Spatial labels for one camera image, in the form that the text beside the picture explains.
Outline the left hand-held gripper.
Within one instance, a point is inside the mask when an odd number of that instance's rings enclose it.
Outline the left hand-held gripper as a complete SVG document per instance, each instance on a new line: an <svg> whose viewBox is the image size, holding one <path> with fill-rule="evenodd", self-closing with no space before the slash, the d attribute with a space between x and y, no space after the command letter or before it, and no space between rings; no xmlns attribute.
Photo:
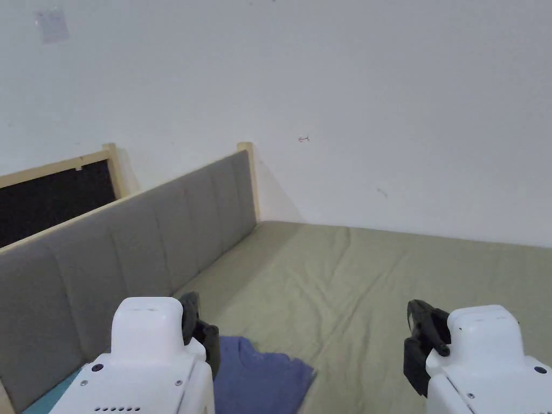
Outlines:
<svg viewBox="0 0 552 414"><path fill-rule="evenodd" d="M113 317L111 349L84 365L52 413L214 413L219 327L199 295L130 297Z"/></svg>

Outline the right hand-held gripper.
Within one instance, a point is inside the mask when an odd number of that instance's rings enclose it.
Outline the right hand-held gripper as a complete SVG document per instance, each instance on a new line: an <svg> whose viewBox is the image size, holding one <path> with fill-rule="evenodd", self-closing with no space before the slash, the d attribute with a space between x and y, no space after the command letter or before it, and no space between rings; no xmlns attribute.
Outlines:
<svg viewBox="0 0 552 414"><path fill-rule="evenodd" d="M407 320L402 371L426 413L551 413L551 367L525 354L504 307L447 313L411 300Z"/></svg>

